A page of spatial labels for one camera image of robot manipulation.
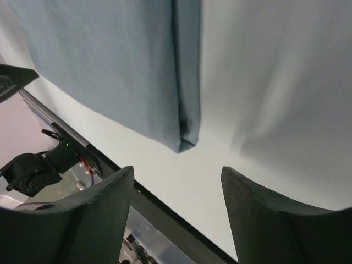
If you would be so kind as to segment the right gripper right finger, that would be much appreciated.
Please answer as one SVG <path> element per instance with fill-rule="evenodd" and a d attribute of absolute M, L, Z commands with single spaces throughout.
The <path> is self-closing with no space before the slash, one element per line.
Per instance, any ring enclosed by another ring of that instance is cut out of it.
<path fill-rule="evenodd" d="M 351 263 L 351 209 L 288 198 L 230 167 L 221 182 L 239 263 Z"/>

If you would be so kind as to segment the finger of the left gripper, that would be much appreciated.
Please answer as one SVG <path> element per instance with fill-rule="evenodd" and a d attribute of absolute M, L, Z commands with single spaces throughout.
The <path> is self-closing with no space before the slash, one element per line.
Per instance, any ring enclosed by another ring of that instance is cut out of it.
<path fill-rule="evenodd" d="M 29 68 L 1 64 L 1 103 L 11 98 L 19 90 L 39 78 L 38 73 Z"/>

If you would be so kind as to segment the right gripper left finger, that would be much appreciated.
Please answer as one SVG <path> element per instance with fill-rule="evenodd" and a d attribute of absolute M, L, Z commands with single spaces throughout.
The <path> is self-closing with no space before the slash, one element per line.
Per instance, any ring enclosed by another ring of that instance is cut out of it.
<path fill-rule="evenodd" d="M 134 187 L 124 167 L 33 211 L 1 209 L 1 263 L 117 263 Z"/>

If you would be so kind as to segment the grey-blue t shirt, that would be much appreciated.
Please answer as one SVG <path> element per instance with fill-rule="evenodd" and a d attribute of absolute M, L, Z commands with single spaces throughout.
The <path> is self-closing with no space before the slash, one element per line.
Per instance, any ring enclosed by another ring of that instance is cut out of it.
<path fill-rule="evenodd" d="M 180 153 L 200 130 L 200 1 L 8 1 L 37 71 Z"/>

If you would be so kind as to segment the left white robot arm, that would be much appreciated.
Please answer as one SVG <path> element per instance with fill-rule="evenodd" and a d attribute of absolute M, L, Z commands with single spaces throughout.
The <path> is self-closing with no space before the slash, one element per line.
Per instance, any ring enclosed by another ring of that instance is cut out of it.
<path fill-rule="evenodd" d="M 50 185 L 65 196 L 103 177 L 89 143 L 24 89 L 38 78 L 1 64 L 1 207 L 8 209 L 41 206 L 34 197 Z"/>

